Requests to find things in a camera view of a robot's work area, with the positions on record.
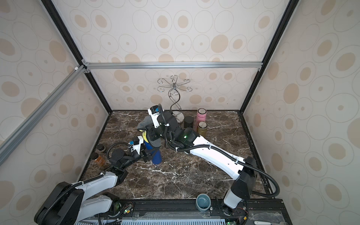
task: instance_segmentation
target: round metal base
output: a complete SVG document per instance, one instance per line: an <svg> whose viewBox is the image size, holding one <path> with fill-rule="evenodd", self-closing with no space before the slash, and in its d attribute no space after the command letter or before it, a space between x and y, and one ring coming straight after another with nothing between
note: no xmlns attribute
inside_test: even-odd
<svg viewBox="0 0 360 225"><path fill-rule="evenodd" d="M176 120L179 124L181 124L184 121L184 114L182 112L179 113L179 111L173 111L172 113L176 117Z"/></svg>

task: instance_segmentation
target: cable tie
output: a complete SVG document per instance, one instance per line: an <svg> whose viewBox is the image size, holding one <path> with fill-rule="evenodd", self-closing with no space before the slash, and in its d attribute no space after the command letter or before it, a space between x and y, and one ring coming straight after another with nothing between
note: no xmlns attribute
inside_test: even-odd
<svg viewBox="0 0 360 225"><path fill-rule="evenodd" d="M239 162L241 162L241 161L240 161L239 158L237 157L237 158L236 158L236 161L235 161L235 164L239 164Z"/></svg>
<svg viewBox="0 0 360 225"><path fill-rule="evenodd" d="M211 142L209 142L209 149L211 149L211 146L215 146L215 145L213 145Z"/></svg>

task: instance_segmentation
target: circle pattern wall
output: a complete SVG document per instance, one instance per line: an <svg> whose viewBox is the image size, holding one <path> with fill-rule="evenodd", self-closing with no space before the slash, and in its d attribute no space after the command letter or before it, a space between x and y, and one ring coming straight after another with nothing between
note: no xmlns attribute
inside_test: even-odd
<svg viewBox="0 0 360 225"><path fill-rule="evenodd" d="M78 180L107 115L81 75L1 165L0 224L29 224L58 183Z"/></svg>
<svg viewBox="0 0 360 225"><path fill-rule="evenodd" d="M262 61L286 0L57 5L88 62Z"/></svg>
<svg viewBox="0 0 360 225"><path fill-rule="evenodd" d="M191 92L179 90L182 109L238 110L256 73L257 68L92 70L113 110L147 110L159 103L165 109L170 108L169 88L159 92L161 85L157 81L164 78L170 82L172 75L178 75L179 83L190 80L190 83L180 86L183 90L192 88Z"/></svg>
<svg viewBox="0 0 360 225"><path fill-rule="evenodd" d="M0 6L0 144L77 64L36 0Z"/></svg>
<svg viewBox="0 0 360 225"><path fill-rule="evenodd" d="M245 111L293 224L359 218L359 22L359 1L301 1Z"/></svg>

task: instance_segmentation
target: black frame edge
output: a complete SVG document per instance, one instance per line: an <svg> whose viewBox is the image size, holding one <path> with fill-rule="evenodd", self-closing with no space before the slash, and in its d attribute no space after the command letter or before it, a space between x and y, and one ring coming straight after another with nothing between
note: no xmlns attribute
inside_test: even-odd
<svg viewBox="0 0 360 225"><path fill-rule="evenodd" d="M144 216L147 213L159 213L159 212L182 212L182 213L191 213L198 212L195 207L195 199L121 199L120 203L126 204L132 202L134 204L134 210L131 211L126 218L131 218L134 213ZM213 211L210 211L210 216L218 216L221 219L226 219L227 222L236 221L238 216L244 216L244 212L237 211L232 216L226 216L224 214L218 214L218 207L215 206L217 200L211 199L211 205L214 208ZM285 207L285 204L282 199L249 199L245 202L240 202L238 207L247 207L246 210L249 210L250 213L259 213L266 211L277 211L281 212L285 222L292 225L289 213ZM108 217L106 213L100 214L101 217L105 219L113 219L113 217Z"/></svg>
<svg viewBox="0 0 360 225"><path fill-rule="evenodd" d="M239 111L239 112L238 112L238 116L239 116L241 125L242 125L242 127L243 127L243 129L244 129L245 137L246 137L246 140L248 141L251 154L252 154L253 158L254 158L255 161L256 161L257 167L258 167L259 169L261 169L262 171L265 171L265 170L264 170L264 167L263 167L263 165L262 165L262 163L261 163L260 156L259 156L259 154L258 154L258 152L257 152L257 150L256 150L254 141L252 140L252 137L251 137L249 128L248 128L248 126L247 126L247 124L246 124L244 115L241 114L240 111ZM264 186L265 193L266 193L266 194L271 194L271 193L273 193L273 192L272 192L272 189L271 189L271 186L270 186L269 180L266 179L264 176L262 176L262 175L260 175L260 174L259 174L259 176L260 176L260 178L261 178L262 185Z"/></svg>
<svg viewBox="0 0 360 225"><path fill-rule="evenodd" d="M240 113L243 114L245 112L245 109L247 107L247 105L249 104L252 95L254 94L256 87L258 85L258 83L261 80L262 75L265 72L265 69L267 68L267 65L270 62L270 59L286 29L287 24L289 23L291 16L293 14L293 12L296 9L296 6L298 4L299 0L290 0L288 6L285 9L285 12L283 14L283 17L280 20L280 23L275 31L275 34L273 36L273 39L270 42L270 45L265 53L264 59L262 60L262 67L260 69L259 72L257 72L257 74L255 75L254 81L252 82L250 89L248 91L248 93L246 94L245 100L240 108Z"/></svg>
<svg viewBox="0 0 360 225"><path fill-rule="evenodd" d="M108 122L109 122L109 120L110 120L111 115L112 115L112 112L110 112L109 115L108 115L108 118L106 118L106 121L105 121L105 123L104 123L104 126L103 126L103 128L101 129L101 131L100 131L100 133L99 133L98 139L96 140L95 145L94 145L91 153L95 152L96 147L97 147L97 145L99 144L100 139L101 139L101 137L103 136L104 130L105 130L105 128L106 128L106 126L107 126L107 124L108 124ZM89 156L89 158L87 159L87 162L86 162L86 164L85 164L85 167L84 167L84 169L83 169L82 172L81 172L81 175L80 175L78 181L81 181L81 180L84 178L85 173L86 173L86 171L87 171L87 168L89 167L90 161L91 161L91 159L90 159L90 156Z"/></svg>
<svg viewBox="0 0 360 225"><path fill-rule="evenodd" d="M47 10L48 14L50 15L51 19L53 20L56 28L59 30L59 32L60 32L61 36L63 37L64 41L66 42L67 46L69 47L71 53L74 55L77 63L79 65L84 65L84 63L82 62L83 57L82 57L79 49L77 48L74 40L72 39L69 31L67 30L64 22L62 21L61 16L59 15L58 11L56 10L53 2L51 0L41 0L41 2L44 5L45 9ZM95 79L91 73L85 73L85 76L88 79L92 88L94 89L95 93L99 97L99 99L100 99L101 103L103 104L103 106L105 107L106 111L108 112L108 114L110 114L112 112L111 107L110 107L109 103L106 101L105 96L101 92L100 87L98 86L98 83L95 81Z"/></svg>
<svg viewBox="0 0 360 225"><path fill-rule="evenodd" d="M113 110L113 112L127 112L127 111L135 111L135 112L147 112L147 109L116 109ZM196 112L197 109L182 109L182 112ZM221 112L234 112L238 113L238 109L207 109L206 111L212 112L212 111L221 111Z"/></svg>

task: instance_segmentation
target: gray cloth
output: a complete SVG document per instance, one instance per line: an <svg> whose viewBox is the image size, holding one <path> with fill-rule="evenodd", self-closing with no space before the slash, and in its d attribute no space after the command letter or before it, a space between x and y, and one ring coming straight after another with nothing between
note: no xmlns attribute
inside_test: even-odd
<svg viewBox="0 0 360 225"><path fill-rule="evenodd" d="M141 129L141 130L147 130L145 127L149 124L153 124L153 120L151 119L151 116L148 115L144 118L143 121L141 121L138 126L136 127L137 129ZM153 147L160 147L161 146L161 140L160 138L151 141L150 140L150 136L149 136L149 131L146 132L146 139L149 141L149 143L153 146Z"/></svg>

